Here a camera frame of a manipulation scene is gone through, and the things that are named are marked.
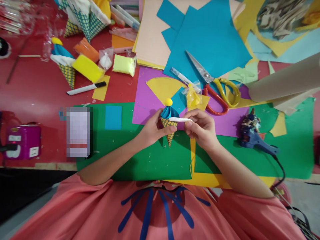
yellow scissor handle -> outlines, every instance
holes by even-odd
[[[217,88],[221,94],[222,99],[229,105],[230,108],[234,108],[238,105],[238,103],[240,102],[241,93],[240,93],[239,89],[237,88],[237,86],[233,82],[231,82],[227,79],[224,79],[224,78],[215,78],[213,80],[213,83],[215,83],[217,85]],[[231,104],[229,102],[229,100],[227,99],[221,83],[225,83],[226,85],[229,85],[232,88],[232,90],[234,92],[234,103],[233,104]]]

hand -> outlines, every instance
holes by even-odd
[[[163,108],[160,108],[146,123],[141,132],[135,137],[137,144],[141,149],[145,149],[160,138],[177,131],[177,127],[168,126],[162,129],[158,129],[157,123],[159,121],[160,115]]]
[[[186,134],[191,138],[195,138],[198,145],[205,151],[214,150],[220,146],[217,139],[216,130],[214,127],[214,119],[200,109],[194,109],[187,112],[184,118],[189,118],[192,121],[187,121],[184,125]]]

kraft paper roll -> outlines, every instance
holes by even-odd
[[[320,87],[320,53],[292,64],[249,86],[255,102],[268,101]]]

purple paper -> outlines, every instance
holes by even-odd
[[[145,125],[147,120],[159,109],[163,108],[163,104],[152,92],[152,90],[146,84],[152,78],[155,77],[168,77],[163,74],[162,71],[155,70],[147,67],[140,67],[136,101],[133,110],[133,124]],[[210,99],[209,104],[211,108],[217,112],[222,111],[222,106],[213,98]],[[217,135],[239,137],[238,129],[243,119],[249,111],[249,107],[231,109],[226,115],[216,116],[211,115],[215,120]],[[186,114],[187,109],[183,110],[180,117]],[[178,130],[184,130],[184,123],[178,123]]]

table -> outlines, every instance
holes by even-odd
[[[58,32],[63,34],[66,24],[66,16],[56,22]],[[79,34],[70,38],[59,38],[63,46],[75,57],[76,52],[73,46],[82,38]],[[23,45],[22,40],[14,40],[16,44],[13,54]],[[30,38],[21,54],[42,54],[43,39]],[[99,50],[111,47],[111,35],[105,29],[92,39],[91,45]],[[42,128],[41,156],[31,160],[10,160],[6,166],[14,168],[48,169],[48,170],[76,170],[73,159],[66,158],[66,123],[59,120],[58,111],[60,107],[74,106],[86,103],[117,103],[134,102],[138,69],[132,78],[130,75],[115,73],[111,69],[106,72],[110,76],[106,99],[104,102],[92,99],[92,91],[84,92],[74,96],[68,96],[65,92],[70,90],[67,81],[64,79],[59,67],[53,61],[43,62],[39,58],[20,58],[9,84],[6,84],[7,75],[15,58],[0,60],[1,68],[5,69],[0,76],[0,110],[3,112],[2,129],[8,125],[17,125],[27,122],[38,122]],[[267,62],[259,63],[259,78],[269,74]],[[288,64],[272,63],[275,71],[278,71]],[[76,74],[75,88],[89,85],[90,82],[80,73]],[[320,133],[320,102],[315,102],[314,132],[315,137]],[[1,140],[4,143],[5,131],[1,131]],[[314,176],[311,181],[320,182],[320,168],[315,167]]]

